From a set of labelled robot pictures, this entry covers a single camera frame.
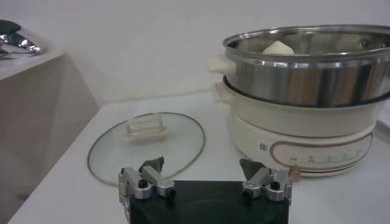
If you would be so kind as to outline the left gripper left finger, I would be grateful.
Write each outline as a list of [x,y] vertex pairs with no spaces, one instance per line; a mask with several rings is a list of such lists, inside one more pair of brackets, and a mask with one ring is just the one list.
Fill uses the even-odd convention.
[[148,200],[156,193],[159,197],[173,200],[175,182],[161,175],[164,157],[145,161],[138,170],[125,167],[118,174],[119,202],[129,204],[130,198]]

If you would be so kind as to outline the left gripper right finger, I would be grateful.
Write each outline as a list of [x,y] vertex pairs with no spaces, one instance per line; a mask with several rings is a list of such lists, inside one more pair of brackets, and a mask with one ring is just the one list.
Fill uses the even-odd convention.
[[246,180],[242,183],[243,197],[247,201],[264,197],[282,202],[292,198],[292,176],[287,170],[274,170],[261,162],[241,158],[239,164]]

